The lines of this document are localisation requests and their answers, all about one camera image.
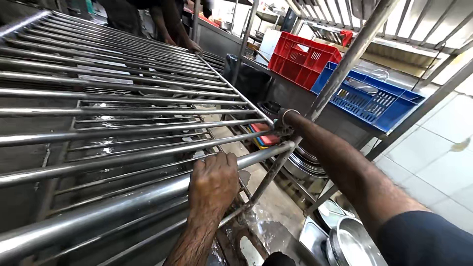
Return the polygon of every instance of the hairy arm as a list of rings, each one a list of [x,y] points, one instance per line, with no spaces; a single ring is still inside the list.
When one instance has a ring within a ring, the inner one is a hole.
[[[372,162],[342,138],[289,111],[284,123],[304,138],[330,179],[355,207],[372,239],[390,218],[408,211],[429,211],[409,197]]]
[[[220,220],[238,193],[236,160],[233,153],[219,152],[194,164],[187,227],[167,256],[165,266],[205,265]]]
[[[187,32],[185,31],[184,25],[182,24],[179,12],[177,12],[176,3],[173,0],[162,1],[163,18],[167,27],[177,32],[179,36],[184,40],[185,46],[191,52],[202,53],[202,49],[193,42]]]

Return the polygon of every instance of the dark blue sleeve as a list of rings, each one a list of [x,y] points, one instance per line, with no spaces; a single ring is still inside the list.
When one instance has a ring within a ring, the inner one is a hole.
[[[377,246],[389,266],[473,266],[473,235],[435,213],[391,218],[379,229]]]

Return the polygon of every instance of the red plastic crate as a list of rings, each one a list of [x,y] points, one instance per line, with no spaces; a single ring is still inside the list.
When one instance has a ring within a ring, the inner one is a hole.
[[[333,46],[281,32],[268,68],[310,90],[327,62],[339,63],[341,59],[340,52]]]

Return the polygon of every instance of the stainless steel bowl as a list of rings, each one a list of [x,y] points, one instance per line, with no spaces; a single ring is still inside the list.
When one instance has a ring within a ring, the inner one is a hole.
[[[330,230],[327,257],[331,266],[387,266],[363,224],[348,216]]]

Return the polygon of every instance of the metal shelving unit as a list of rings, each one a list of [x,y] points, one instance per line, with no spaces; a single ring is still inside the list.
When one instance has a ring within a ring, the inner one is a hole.
[[[42,265],[118,232],[172,216],[186,206],[182,196],[196,160],[215,154],[221,144],[271,133],[215,138],[210,128],[273,125],[210,65],[221,65],[212,55],[205,55],[207,62],[180,47],[51,11],[5,26],[0,33],[0,97],[17,103],[75,102],[64,107],[0,107],[0,117],[15,121],[71,118],[66,131],[0,135],[0,147],[62,143],[58,162],[0,175],[0,188],[40,181],[46,187],[37,222],[0,235],[0,264],[89,236],[53,255],[25,260]],[[244,118],[206,122],[203,115]],[[238,167],[292,147],[293,142],[285,142],[239,157]],[[242,181],[240,185],[251,197]],[[109,223],[118,224],[105,227]],[[179,220],[99,265],[115,263],[184,225],[185,219]],[[88,232],[101,227],[100,233]]]

